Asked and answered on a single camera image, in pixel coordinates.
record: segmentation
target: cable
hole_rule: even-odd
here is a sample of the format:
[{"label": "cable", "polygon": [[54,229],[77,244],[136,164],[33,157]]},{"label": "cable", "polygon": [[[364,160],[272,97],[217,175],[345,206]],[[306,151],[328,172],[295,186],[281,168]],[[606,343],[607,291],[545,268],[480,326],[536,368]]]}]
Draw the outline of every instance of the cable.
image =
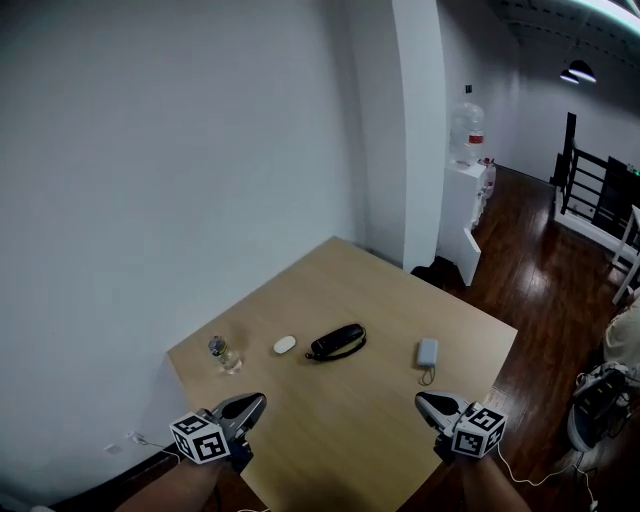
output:
[{"label": "cable", "polygon": [[[431,380],[429,382],[426,382],[424,380],[424,378],[427,376],[427,374],[429,374],[429,376],[431,377]],[[433,380],[436,378],[436,367],[435,366],[430,366],[429,368],[427,368],[424,373],[422,374],[422,377],[420,377],[418,379],[418,384],[420,384],[421,386],[430,386],[431,384],[433,384]]]},{"label": "cable", "polygon": [[518,480],[516,477],[513,476],[513,471],[511,471],[511,466],[509,466],[509,463],[502,456],[502,452],[500,451],[500,443],[498,443],[498,455],[500,456],[500,459],[502,460],[502,462],[504,462],[504,465],[507,466],[507,469],[509,470],[509,476],[511,477],[511,480],[513,480],[514,482],[516,482],[518,484],[527,483],[527,484],[531,485],[532,487],[538,487],[539,485],[542,485],[544,482],[547,481],[547,478],[549,478],[551,476],[559,475],[560,473],[564,473],[569,468],[572,468],[572,467],[576,468],[576,471],[578,473],[584,475],[584,477],[585,477],[585,482],[587,484],[587,491],[589,491],[589,496],[591,497],[591,503],[593,503],[595,501],[593,499],[593,494],[591,493],[591,488],[589,487],[589,475],[588,475],[588,472],[582,471],[580,468],[578,468],[577,464],[569,464],[566,468],[561,469],[560,471],[556,471],[555,473],[549,473],[542,480],[540,480],[537,484],[534,484],[531,480]]},{"label": "cable", "polygon": [[[142,446],[147,446],[147,445],[150,444],[151,446],[157,446],[158,448],[164,448],[164,446],[162,446],[161,444],[150,443],[146,439],[139,439],[138,444],[141,444]],[[160,451],[164,452],[164,453],[167,453],[169,455],[173,455],[176,459],[178,459],[178,464],[180,464],[182,462],[182,460],[180,459],[180,455],[178,455],[177,453],[168,452],[167,450],[160,450]]]}]

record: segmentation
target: charging cable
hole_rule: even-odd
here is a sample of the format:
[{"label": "charging cable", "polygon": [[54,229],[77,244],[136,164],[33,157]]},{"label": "charging cable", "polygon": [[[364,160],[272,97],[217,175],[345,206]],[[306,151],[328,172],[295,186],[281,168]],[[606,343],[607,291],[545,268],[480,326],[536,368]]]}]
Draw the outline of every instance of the charging cable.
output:
[{"label": "charging cable", "polygon": [[509,470],[509,476],[511,477],[511,480],[513,480],[514,482],[516,482],[518,484],[526,483],[526,484],[531,485],[532,487],[538,487],[539,485],[542,485],[543,483],[545,483],[547,478],[555,476],[555,475],[559,475],[560,473],[564,473],[569,468],[575,468],[575,470],[578,473],[584,475],[585,482],[587,484],[587,491],[589,491],[589,496],[591,498],[591,506],[589,507],[589,511],[590,512],[595,512],[598,509],[598,502],[593,499],[593,493],[591,492],[591,488],[589,487],[589,475],[587,473],[585,473],[584,471],[582,471],[576,464],[569,464],[566,468],[561,469],[560,471],[556,471],[555,473],[549,473],[542,480],[540,480],[537,484],[534,484],[531,480],[518,480],[516,477],[513,476],[513,471],[511,471],[511,466],[509,466],[509,463],[502,456],[502,452],[500,451],[500,443],[498,443],[498,455],[500,456],[500,459],[502,460],[502,462],[504,462],[504,465],[507,466],[507,469]]}]

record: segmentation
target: black railing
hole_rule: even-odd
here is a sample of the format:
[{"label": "black railing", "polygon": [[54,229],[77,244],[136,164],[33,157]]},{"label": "black railing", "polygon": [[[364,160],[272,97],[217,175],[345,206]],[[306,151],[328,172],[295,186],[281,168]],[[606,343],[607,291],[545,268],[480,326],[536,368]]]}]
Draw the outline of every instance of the black railing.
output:
[{"label": "black railing", "polygon": [[[581,160],[586,160],[602,167],[604,177],[597,176],[579,167]],[[589,179],[602,183],[601,189],[597,190],[593,188],[593,186],[576,180],[576,176],[579,174],[588,176]],[[609,161],[605,162],[601,158],[579,149],[575,141],[572,141],[569,154],[558,155],[554,181],[562,192],[562,207],[560,212],[563,215],[567,211],[570,211],[603,231],[606,231],[618,239],[622,239],[629,216],[631,215],[631,204],[635,204],[635,197],[640,197],[637,193],[640,178],[630,173],[624,164],[611,157],[609,157]],[[597,203],[576,195],[576,193],[574,193],[574,187],[579,187],[592,194],[597,198]],[[577,208],[569,206],[571,202],[575,201],[587,205],[593,212],[593,215],[589,216]],[[638,239],[638,237],[636,237],[637,231],[638,228],[634,224],[628,238],[628,240],[632,241],[630,245],[636,249],[640,248],[640,243],[636,242]]]},{"label": "black railing", "polygon": [[587,201],[586,199],[575,195],[573,193],[573,186],[577,185],[581,188],[584,188],[589,192],[597,195],[598,198],[600,198],[600,194],[602,191],[595,190],[591,187],[586,186],[584,183],[580,183],[579,181],[576,181],[576,173],[581,173],[586,176],[589,176],[590,178],[596,181],[599,181],[600,183],[604,183],[604,178],[601,178],[599,176],[596,176],[595,174],[585,171],[584,169],[581,169],[580,167],[578,167],[578,162],[580,161],[581,158],[583,158],[588,162],[591,162],[593,164],[596,164],[602,167],[605,171],[607,169],[607,162],[598,158],[597,156],[590,155],[586,151],[582,151],[581,149],[578,149],[578,147],[576,146],[575,140],[572,141],[570,151],[571,151],[569,155],[570,158],[566,158],[563,155],[558,155],[558,161],[556,163],[556,166],[558,166],[558,165],[566,165],[567,161],[570,162],[569,164],[570,167],[568,169],[568,172],[566,172],[566,170],[565,172],[562,172],[562,171],[560,172],[560,175],[565,175],[568,178],[566,181],[564,181],[564,185],[562,184],[560,185],[560,188],[562,190],[562,209],[560,210],[560,213],[564,215],[565,212],[569,210],[570,212],[575,213],[576,215],[579,215],[591,221],[592,217],[589,217],[588,215],[576,210],[575,208],[571,208],[569,206],[569,199],[575,199],[576,201],[580,201],[586,204],[587,206],[593,208],[594,210],[598,209],[598,205],[593,204],[590,201]]}]

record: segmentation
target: white wall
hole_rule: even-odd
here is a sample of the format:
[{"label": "white wall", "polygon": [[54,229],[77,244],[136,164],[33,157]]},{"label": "white wall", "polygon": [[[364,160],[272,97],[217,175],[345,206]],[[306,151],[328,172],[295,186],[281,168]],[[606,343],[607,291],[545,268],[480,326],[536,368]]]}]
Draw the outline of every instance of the white wall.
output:
[{"label": "white wall", "polygon": [[429,266],[440,227],[447,141],[445,80],[435,2],[394,0],[404,98],[406,205],[403,268]]},{"label": "white wall", "polygon": [[[559,78],[568,63],[558,49],[528,42],[521,55],[526,80],[515,169],[549,180],[556,155],[563,151],[567,112],[577,115],[576,142],[581,149],[603,160],[613,156],[640,167],[640,97],[635,87],[640,76],[589,54],[584,58],[598,82],[575,85]],[[565,58],[570,62],[577,57]],[[585,165],[586,170],[598,169]]]},{"label": "white wall", "polygon": [[130,429],[169,444],[186,404],[165,351],[358,237],[339,9],[58,1],[3,29],[1,493],[98,484],[153,453]]},{"label": "white wall", "polygon": [[348,0],[368,190],[366,244],[411,271],[435,257],[446,139],[435,3]]},{"label": "white wall", "polygon": [[347,0],[366,155],[366,244],[402,266],[406,214],[404,100],[391,0]]},{"label": "white wall", "polygon": [[[480,105],[485,112],[485,155],[513,167],[520,102],[518,42],[484,1],[438,0],[437,4],[447,125],[455,104],[469,101]],[[471,94],[465,93],[465,85],[472,86]]]}]

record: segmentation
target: ceiling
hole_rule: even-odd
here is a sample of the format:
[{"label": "ceiling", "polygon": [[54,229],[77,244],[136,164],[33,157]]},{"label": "ceiling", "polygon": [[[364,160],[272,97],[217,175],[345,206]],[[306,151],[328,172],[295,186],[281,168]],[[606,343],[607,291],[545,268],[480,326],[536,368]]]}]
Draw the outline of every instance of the ceiling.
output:
[{"label": "ceiling", "polygon": [[[542,43],[564,52],[577,45],[640,72],[640,38],[591,9],[569,0],[486,2],[521,44]],[[628,9],[624,0],[615,3]]]}]

